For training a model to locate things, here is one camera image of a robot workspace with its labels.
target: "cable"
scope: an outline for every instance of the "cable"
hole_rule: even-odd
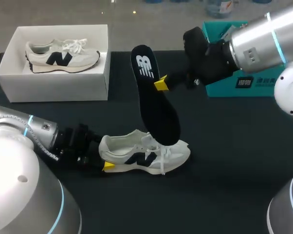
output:
[[[24,125],[24,127],[28,130],[28,133],[30,133],[31,134],[31,136],[33,137],[33,140],[34,140],[34,142],[37,144],[37,146],[46,154],[46,155],[48,155],[49,157],[51,157],[53,160],[55,160],[55,161],[58,161],[59,160],[59,158],[56,156],[56,155],[54,155],[54,154],[52,154],[52,153],[50,153],[41,143],[40,143],[40,141],[38,140],[38,138],[37,138],[37,136],[34,134],[34,131],[33,131],[33,129],[31,128],[31,126],[26,122],[26,121],[24,121],[23,119],[21,119],[21,118],[19,118],[18,116],[13,116],[13,115],[2,115],[2,116],[0,116],[0,119],[2,119],[2,118],[12,118],[12,119],[15,119],[15,120],[17,120],[17,121],[19,121],[19,122],[21,122],[23,125]]]

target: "n logo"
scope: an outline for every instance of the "n logo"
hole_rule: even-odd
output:
[[[58,66],[67,67],[71,59],[72,55],[70,55],[69,53],[67,53],[63,58],[61,52],[53,52],[46,63],[49,65],[54,65],[54,63],[56,62]]]
[[[140,74],[146,77],[154,78],[153,72],[151,71],[152,66],[151,66],[150,59],[147,56],[142,57],[140,55],[137,55],[136,60],[137,60],[138,66],[141,68]]]
[[[137,163],[139,166],[145,166],[148,167],[151,165],[151,163],[156,159],[157,155],[154,152],[151,152],[149,156],[146,158],[145,153],[135,153],[133,154],[126,162],[125,164],[133,164]]]

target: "black n logo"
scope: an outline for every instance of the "black n logo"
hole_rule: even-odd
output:
[[[66,67],[69,65],[69,62],[71,61],[71,59],[72,59],[72,55],[70,55],[69,53],[67,53],[63,59],[61,52],[53,52],[48,58],[46,63],[49,65],[53,65],[56,62],[58,66]]]
[[[133,164],[137,162],[137,165],[148,167],[156,159],[157,155],[154,152],[151,152],[150,155],[146,158],[145,153],[135,153],[133,154],[125,164]]]

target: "new balance sneaker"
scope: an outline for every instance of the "new balance sneaker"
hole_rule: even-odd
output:
[[[85,49],[87,39],[53,40],[47,45],[26,43],[25,55],[33,73],[65,71],[78,73],[93,68],[99,61],[100,53]]]
[[[141,169],[156,175],[180,167],[191,152],[188,144],[182,140],[172,146],[163,146],[149,133],[135,130],[125,136],[104,136],[99,153],[105,162],[114,164],[105,172]]]

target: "tiled floor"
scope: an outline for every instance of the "tiled floor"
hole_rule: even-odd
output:
[[[228,20],[251,20],[293,2],[239,1]],[[214,19],[206,15],[200,0],[158,4],[143,0],[0,0],[0,52],[5,51],[17,26],[70,24],[108,24],[114,51],[130,51],[142,43],[154,50],[179,50],[183,33],[204,20]]]

